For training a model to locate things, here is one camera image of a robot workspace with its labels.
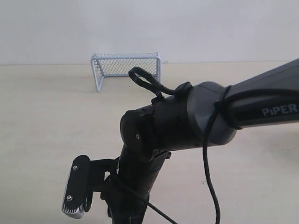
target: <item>mini soccer goal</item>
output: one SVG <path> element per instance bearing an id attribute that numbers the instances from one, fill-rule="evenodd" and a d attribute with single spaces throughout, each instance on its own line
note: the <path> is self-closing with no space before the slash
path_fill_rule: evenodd
<path id="1" fill-rule="evenodd" d="M 91 58 L 97 91 L 101 90 L 106 77 L 128 77 L 133 67 L 140 67 L 161 80 L 161 58 L 156 53 L 93 54 Z"/>

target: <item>white wall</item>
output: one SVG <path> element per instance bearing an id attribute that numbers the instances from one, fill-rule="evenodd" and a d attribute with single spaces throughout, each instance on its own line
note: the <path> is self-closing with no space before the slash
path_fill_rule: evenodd
<path id="1" fill-rule="evenodd" d="M 159 51 L 169 62 L 299 57 L 296 0 L 0 0 L 0 64 L 89 63 Z"/>

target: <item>robotic arm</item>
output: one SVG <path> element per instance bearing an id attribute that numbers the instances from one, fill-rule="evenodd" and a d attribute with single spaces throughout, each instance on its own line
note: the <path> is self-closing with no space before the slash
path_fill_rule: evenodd
<path id="1" fill-rule="evenodd" d="M 226 88 L 214 82 L 187 82 L 170 90 L 138 67 L 129 76 L 156 98 L 121 118 L 120 157 L 91 161 L 81 155 L 74 160 L 62 206 L 72 218 L 89 211 L 93 192 L 101 192 L 113 224 L 141 224 L 151 205 L 151 188 L 171 151 L 203 147 L 210 182 L 208 146 L 228 144 L 242 128 L 299 120 L 299 59 Z M 162 92 L 170 96 L 164 98 Z M 106 179 L 105 172 L 110 173 Z M 219 211 L 211 184 L 209 188 Z"/>

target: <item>screw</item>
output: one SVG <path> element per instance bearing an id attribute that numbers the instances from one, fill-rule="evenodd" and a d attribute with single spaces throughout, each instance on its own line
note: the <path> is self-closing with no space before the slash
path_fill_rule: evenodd
<path id="1" fill-rule="evenodd" d="M 66 200 L 67 200 L 68 202 L 70 202 L 70 201 L 73 200 L 73 197 L 72 197 L 71 195 L 68 195 L 68 196 L 66 197 Z"/>

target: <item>netting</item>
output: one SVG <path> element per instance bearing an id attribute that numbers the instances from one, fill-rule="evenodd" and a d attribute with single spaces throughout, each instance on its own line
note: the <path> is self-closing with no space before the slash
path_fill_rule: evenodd
<path id="1" fill-rule="evenodd" d="M 127 75 L 128 71 L 135 66 L 157 76 L 158 56 L 158 53 L 93 54 L 92 60 L 98 76 Z"/>

